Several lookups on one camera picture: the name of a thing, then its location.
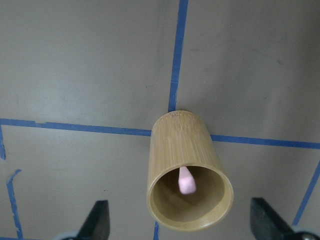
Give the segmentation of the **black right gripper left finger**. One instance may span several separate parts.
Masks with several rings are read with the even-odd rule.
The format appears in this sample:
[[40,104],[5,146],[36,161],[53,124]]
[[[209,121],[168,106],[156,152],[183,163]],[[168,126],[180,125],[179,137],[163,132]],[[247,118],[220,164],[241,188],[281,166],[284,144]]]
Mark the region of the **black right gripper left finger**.
[[108,200],[95,202],[80,228],[77,240],[108,240],[110,236],[110,212]]

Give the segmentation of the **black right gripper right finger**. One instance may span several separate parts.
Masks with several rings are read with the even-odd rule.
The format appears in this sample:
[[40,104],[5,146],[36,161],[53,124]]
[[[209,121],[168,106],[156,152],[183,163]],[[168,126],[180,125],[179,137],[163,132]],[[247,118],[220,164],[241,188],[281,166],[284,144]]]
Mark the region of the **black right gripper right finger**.
[[264,198],[250,201],[250,230],[256,240],[294,240],[296,233]]

